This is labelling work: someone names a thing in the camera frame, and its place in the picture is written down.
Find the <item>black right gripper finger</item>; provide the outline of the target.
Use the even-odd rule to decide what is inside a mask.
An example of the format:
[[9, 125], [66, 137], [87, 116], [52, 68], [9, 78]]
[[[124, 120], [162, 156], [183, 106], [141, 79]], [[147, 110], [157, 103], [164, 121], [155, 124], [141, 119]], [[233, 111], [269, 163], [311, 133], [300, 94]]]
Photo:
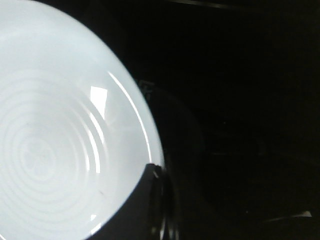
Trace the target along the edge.
[[120, 209], [91, 240], [160, 240], [163, 236], [163, 172], [148, 163]]

